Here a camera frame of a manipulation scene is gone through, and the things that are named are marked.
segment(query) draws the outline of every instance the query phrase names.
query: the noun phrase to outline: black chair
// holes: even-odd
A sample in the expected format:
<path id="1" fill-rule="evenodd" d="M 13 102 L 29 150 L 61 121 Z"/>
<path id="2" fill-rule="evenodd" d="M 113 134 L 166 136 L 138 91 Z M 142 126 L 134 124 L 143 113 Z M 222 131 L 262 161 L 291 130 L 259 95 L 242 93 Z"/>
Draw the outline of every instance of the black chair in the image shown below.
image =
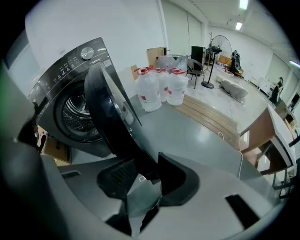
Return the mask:
<path id="1" fill-rule="evenodd" d="M 200 70 L 195 70 L 194 65 L 198 65 L 198 69 Z M 188 59 L 187 60 L 187 75 L 191 74 L 193 79 L 193 76 L 196 76 L 196 80 L 195 80 L 195 86 L 194 89 L 196 88 L 196 83 L 197 83 L 197 76 L 203 76 L 203 81 L 204 81 L 204 72 L 203 72 L 203 67 L 202 64 L 194 59 Z"/>

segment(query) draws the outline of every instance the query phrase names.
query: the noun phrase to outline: ceiling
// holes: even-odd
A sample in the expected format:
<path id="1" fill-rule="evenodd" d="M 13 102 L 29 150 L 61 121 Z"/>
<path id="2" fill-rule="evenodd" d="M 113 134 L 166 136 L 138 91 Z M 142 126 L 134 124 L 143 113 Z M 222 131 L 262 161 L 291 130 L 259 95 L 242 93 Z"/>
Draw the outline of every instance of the ceiling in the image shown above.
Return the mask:
<path id="1" fill-rule="evenodd" d="M 299 62 L 297 54 L 277 21 L 258 1 L 249 0 L 247 10 L 239 8 L 239 0 L 170 0 L 203 23 L 235 30 L 237 22 L 243 23 L 240 32 L 263 42 L 273 49 L 287 64 Z M 299 68 L 289 64 L 300 75 Z"/>

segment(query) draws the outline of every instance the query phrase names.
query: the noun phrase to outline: washing machine door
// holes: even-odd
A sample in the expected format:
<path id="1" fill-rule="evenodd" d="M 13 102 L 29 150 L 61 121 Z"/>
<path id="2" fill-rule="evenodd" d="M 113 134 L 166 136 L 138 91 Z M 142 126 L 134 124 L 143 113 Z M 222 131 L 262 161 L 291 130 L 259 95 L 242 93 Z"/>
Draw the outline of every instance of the washing machine door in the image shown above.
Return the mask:
<path id="1" fill-rule="evenodd" d="M 125 119 L 126 106 L 120 100 L 123 96 L 115 84 L 120 81 L 116 77 L 118 78 L 117 75 L 111 76 L 110 69 L 101 62 L 90 67 L 84 82 L 87 108 L 96 129 L 112 153 L 120 157 L 135 156 L 138 152 L 147 151 Z M 130 111 L 135 116 L 134 121 L 139 121 L 134 109 L 131 108 Z"/>
<path id="2" fill-rule="evenodd" d="M 131 104 L 120 100 L 128 97 L 122 96 L 117 85 L 123 88 L 112 65 L 105 67 L 101 62 L 92 65 L 84 81 L 87 108 L 111 152 L 120 158 L 134 158 L 138 172 L 154 180 L 157 178 L 157 163 L 142 144 L 143 128 L 134 109 L 130 108 Z M 126 105 L 131 109 L 134 122 L 126 120 L 123 109 Z"/>

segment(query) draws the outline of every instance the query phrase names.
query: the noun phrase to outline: control knob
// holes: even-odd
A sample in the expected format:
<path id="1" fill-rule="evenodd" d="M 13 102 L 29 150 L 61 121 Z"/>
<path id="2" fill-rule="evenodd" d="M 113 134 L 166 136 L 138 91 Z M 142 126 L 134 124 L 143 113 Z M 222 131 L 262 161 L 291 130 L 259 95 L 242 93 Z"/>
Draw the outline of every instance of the control knob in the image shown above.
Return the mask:
<path id="1" fill-rule="evenodd" d="M 94 56 L 94 49 L 91 47 L 85 47 L 82 49 L 80 56 L 84 60 L 90 60 Z"/>

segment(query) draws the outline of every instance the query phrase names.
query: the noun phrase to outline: water bottle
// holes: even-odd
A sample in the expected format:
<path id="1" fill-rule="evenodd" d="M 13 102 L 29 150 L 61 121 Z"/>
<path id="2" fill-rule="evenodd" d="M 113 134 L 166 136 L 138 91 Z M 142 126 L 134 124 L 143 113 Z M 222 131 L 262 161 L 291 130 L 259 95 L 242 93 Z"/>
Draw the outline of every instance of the water bottle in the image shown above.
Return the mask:
<path id="1" fill-rule="evenodd" d="M 170 74 L 165 70 L 165 68 L 156 68 L 156 71 L 159 82 L 160 101 L 165 102 L 167 100 L 168 81 Z"/>
<path id="2" fill-rule="evenodd" d="M 168 82 L 167 101 L 169 104 L 179 106 L 183 103 L 185 91 L 188 86 L 188 78 L 182 74 L 181 69 L 171 68 Z"/>
<path id="3" fill-rule="evenodd" d="M 146 112 L 152 112 L 161 107 L 158 79 L 149 73 L 149 69 L 135 70 L 139 77 L 136 81 L 136 92 Z"/>

